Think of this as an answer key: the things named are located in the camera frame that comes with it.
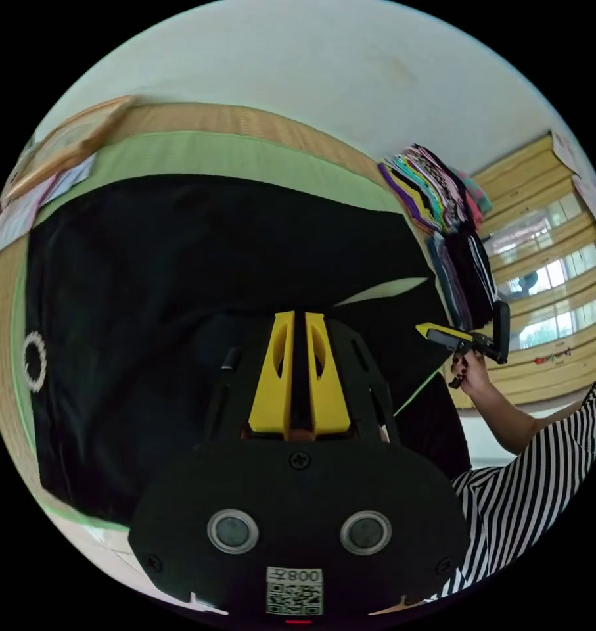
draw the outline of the white circle logo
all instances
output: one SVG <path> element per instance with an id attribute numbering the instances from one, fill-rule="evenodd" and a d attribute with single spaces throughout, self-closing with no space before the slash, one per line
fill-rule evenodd
<path id="1" fill-rule="evenodd" d="M 37 348 L 39 352 L 39 376 L 37 379 L 33 379 L 28 372 L 28 361 L 26 359 L 26 351 L 30 345 L 33 345 Z M 24 340 L 24 345 L 22 347 L 22 366 L 24 368 L 24 376 L 26 377 L 26 382 L 28 383 L 28 389 L 31 392 L 39 392 L 41 387 L 43 386 L 43 382 L 46 379 L 46 347 L 43 343 L 43 339 L 41 335 L 37 331 L 33 331 L 26 336 Z"/>

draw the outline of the hand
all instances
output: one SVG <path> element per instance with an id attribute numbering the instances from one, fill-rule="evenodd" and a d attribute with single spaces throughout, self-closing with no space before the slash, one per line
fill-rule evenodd
<path id="1" fill-rule="evenodd" d="M 471 398 L 492 388 L 484 356 L 477 351 L 470 350 L 463 357 L 454 355 L 451 372 L 454 376 L 463 378 L 460 387 Z"/>

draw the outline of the yellow handheld device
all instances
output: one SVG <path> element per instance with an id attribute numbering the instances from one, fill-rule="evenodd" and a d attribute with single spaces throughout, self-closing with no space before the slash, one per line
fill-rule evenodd
<path id="1" fill-rule="evenodd" d="M 510 307 L 505 302 L 498 300 L 493 306 L 493 337 L 482 333 L 467 333 L 460 329 L 442 327 L 438 324 L 425 322 L 418 324 L 416 330 L 428 340 L 446 346 L 453 353 L 465 355 L 469 350 L 490 357 L 498 364 L 508 362 L 510 346 Z M 459 388 L 462 380 L 456 377 L 449 386 Z"/>

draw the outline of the striped shirt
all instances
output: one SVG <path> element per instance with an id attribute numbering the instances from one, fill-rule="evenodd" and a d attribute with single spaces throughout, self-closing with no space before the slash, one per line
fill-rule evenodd
<path id="1" fill-rule="evenodd" d="M 596 458 L 596 383 L 582 407 L 546 426 L 506 467 L 453 480 L 470 528 L 463 566 L 429 601 L 454 594 L 506 567 L 563 512 Z"/>

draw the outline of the screw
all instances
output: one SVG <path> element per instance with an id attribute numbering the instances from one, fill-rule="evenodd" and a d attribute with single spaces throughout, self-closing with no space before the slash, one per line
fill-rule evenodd
<path id="1" fill-rule="evenodd" d="M 155 574 L 159 574 L 162 571 L 162 562 L 155 554 L 150 554 L 147 557 L 147 570 Z"/>
<path id="2" fill-rule="evenodd" d="M 436 574 L 438 576 L 444 576 L 445 574 L 448 574 L 451 571 L 452 565 L 453 564 L 451 562 L 451 559 L 442 559 L 436 565 Z"/>
<path id="3" fill-rule="evenodd" d="M 302 471 L 311 464 L 311 456 L 304 452 L 296 452 L 289 459 L 289 463 L 295 470 Z"/>

